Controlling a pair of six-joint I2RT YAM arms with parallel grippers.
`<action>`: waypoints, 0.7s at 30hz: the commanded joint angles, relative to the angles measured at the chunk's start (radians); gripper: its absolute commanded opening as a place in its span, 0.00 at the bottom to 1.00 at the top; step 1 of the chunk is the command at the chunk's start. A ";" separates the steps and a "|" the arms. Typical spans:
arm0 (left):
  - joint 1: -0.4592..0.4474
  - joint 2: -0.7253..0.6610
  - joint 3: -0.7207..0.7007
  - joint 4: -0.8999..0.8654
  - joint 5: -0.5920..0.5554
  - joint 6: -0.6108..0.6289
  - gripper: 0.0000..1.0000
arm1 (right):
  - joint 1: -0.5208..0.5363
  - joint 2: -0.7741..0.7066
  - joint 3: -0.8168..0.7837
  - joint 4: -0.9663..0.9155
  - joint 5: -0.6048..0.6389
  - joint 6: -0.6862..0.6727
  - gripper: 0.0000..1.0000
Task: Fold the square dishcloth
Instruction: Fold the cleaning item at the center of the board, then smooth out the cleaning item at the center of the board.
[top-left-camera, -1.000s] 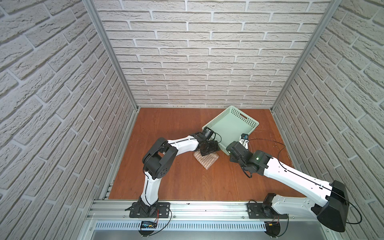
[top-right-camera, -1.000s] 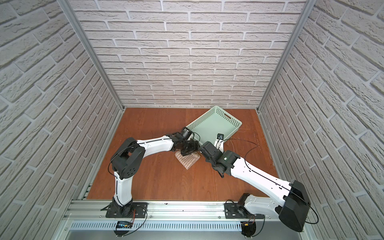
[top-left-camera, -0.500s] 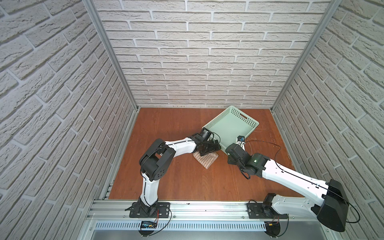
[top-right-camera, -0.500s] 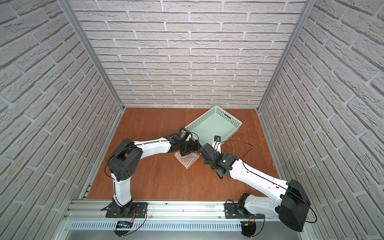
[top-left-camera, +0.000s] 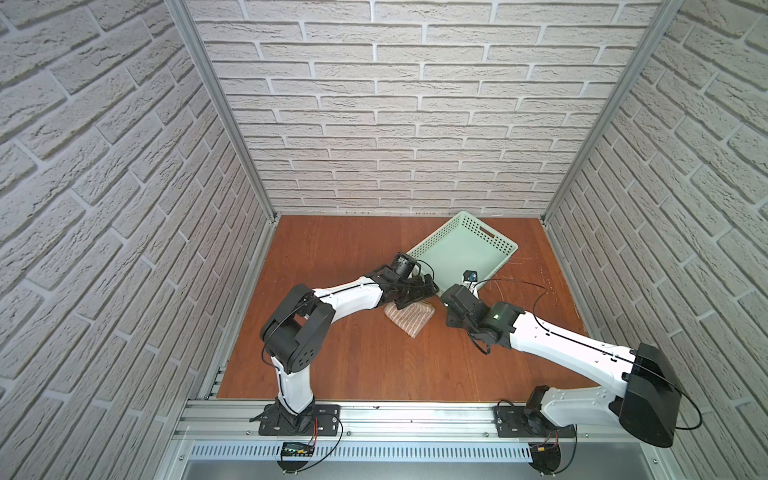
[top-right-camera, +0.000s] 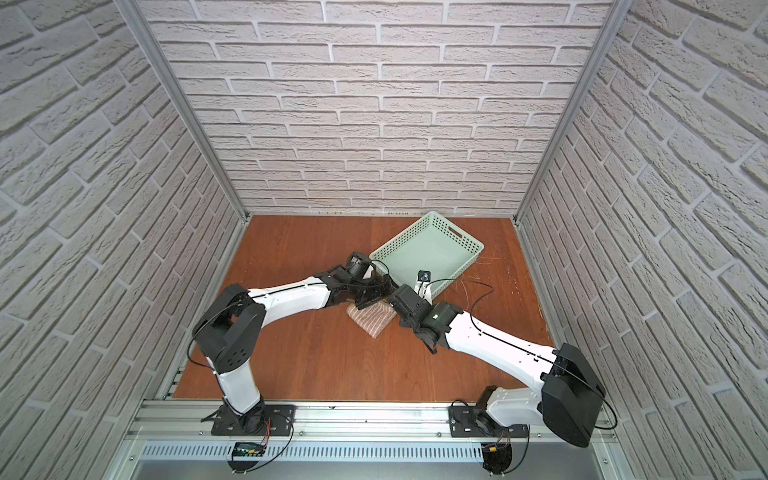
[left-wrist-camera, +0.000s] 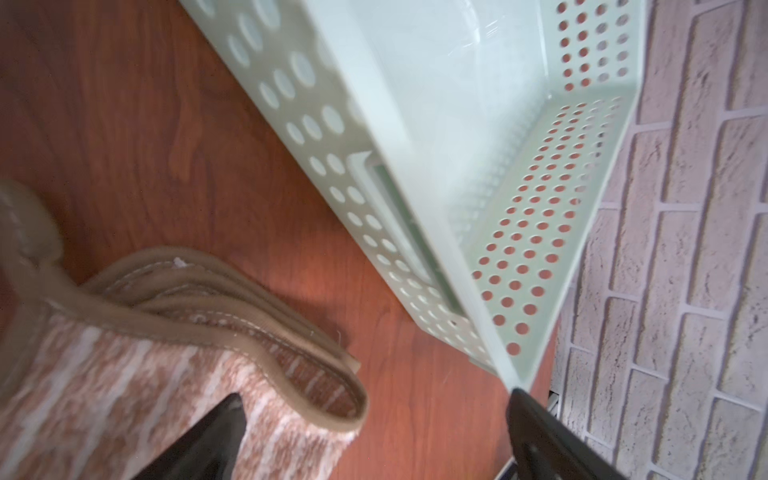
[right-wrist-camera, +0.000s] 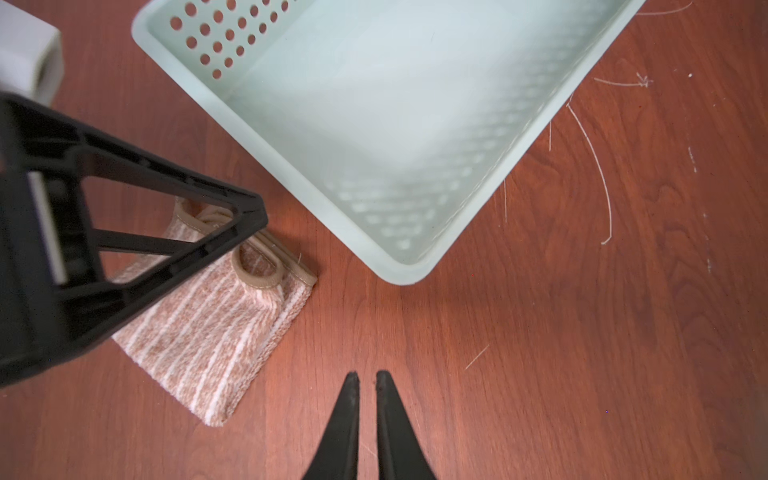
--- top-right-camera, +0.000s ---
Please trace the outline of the striped brown white dishcloth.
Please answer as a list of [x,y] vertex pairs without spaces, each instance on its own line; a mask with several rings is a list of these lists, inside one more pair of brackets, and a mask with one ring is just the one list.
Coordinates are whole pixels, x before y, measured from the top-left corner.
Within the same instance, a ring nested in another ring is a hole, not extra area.
[[364,309],[358,309],[354,304],[350,304],[346,313],[356,325],[372,338],[377,338],[396,317],[395,310],[385,300]]

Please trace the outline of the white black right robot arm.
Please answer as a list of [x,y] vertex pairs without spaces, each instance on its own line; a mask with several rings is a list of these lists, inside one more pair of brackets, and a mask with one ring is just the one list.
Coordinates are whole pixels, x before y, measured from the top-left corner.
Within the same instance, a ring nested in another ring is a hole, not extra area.
[[538,345],[483,323],[469,311],[447,302],[435,305],[410,286],[387,301],[401,323],[436,352],[439,346],[480,359],[506,372],[529,390],[523,397],[495,387],[480,402],[495,424],[544,425],[561,440],[587,447],[597,427],[606,390],[582,351],[564,343]]

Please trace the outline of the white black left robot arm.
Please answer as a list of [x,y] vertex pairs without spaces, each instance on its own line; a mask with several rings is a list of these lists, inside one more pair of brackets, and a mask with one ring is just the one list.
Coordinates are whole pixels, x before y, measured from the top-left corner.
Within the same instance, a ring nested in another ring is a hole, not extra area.
[[263,327],[286,317],[353,303],[359,309],[395,290],[388,275],[366,267],[362,273],[338,266],[287,285],[247,289],[226,287],[193,329],[193,338],[212,368],[230,411],[243,417],[262,404],[250,358]]

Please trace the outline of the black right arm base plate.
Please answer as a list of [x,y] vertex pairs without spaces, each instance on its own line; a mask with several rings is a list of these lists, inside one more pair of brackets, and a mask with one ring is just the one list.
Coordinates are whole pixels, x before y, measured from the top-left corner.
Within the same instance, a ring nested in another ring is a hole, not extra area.
[[524,438],[530,427],[513,424],[503,427],[474,406],[451,404],[448,407],[448,424],[452,438]]

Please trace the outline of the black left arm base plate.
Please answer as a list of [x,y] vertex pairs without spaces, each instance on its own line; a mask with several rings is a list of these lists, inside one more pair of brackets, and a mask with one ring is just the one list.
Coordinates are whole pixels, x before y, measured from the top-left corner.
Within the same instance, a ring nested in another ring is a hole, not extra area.
[[271,436],[287,437],[291,432],[296,406],[291,404],[273,404],[256,406],[253,411],[242,416],[222,404],[215,412],[204,417],[202,422],[213,423],[213,436],[249,436],[260,437],[270,429]]

